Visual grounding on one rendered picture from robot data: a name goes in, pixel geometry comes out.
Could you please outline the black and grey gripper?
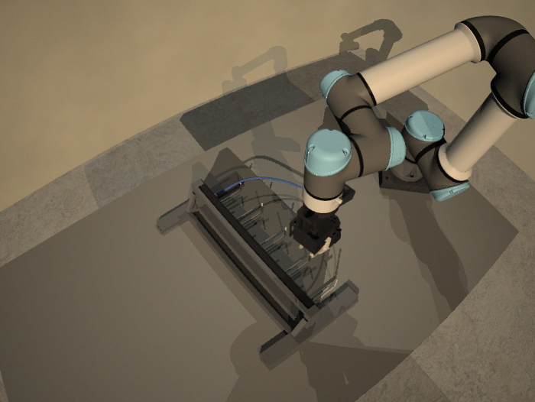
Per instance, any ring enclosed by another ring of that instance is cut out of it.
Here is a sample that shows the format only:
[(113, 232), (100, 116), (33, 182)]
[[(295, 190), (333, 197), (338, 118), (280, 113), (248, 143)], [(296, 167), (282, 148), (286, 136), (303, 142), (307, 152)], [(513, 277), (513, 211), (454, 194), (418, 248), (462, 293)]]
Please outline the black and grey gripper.
[(304, 247), (310, 251), (311, 258), (322, 254), (341, 238), (341, 222), (334, 215), (338, 209), (327, 213), (314, 212), (303, 202), (297, 210), (297, 217), (290, 222), (289, 236), (293, 235), (293, 239), (300, 243), (300, 249)]

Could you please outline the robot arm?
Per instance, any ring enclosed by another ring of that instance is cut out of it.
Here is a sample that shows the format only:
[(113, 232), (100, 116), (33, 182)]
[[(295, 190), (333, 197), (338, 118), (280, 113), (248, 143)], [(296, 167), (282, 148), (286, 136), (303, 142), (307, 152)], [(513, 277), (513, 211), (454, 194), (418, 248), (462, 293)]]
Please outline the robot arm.
[[(388, 168), (407, 182), (423, 177), (439, 202), (468, 189), (472, 166), (509, 127), (518, 119), (535, 119), (535, 39), (525, 29), (500, 16), (468, 18), (453, 31), (354, 75), (327, 73), (320, 92), (343, 133), (323, 128), (310, 135), (304, 154), (305, 205), (331, 212), (355, 195), (346, 181)], [(451, 143), (443, 137), (443, 121), (432, 112), (412, 112), (400, 133), (382, 127), (372, 109), (469, 61), (483, 60), (497, 73), (491, 93)]]

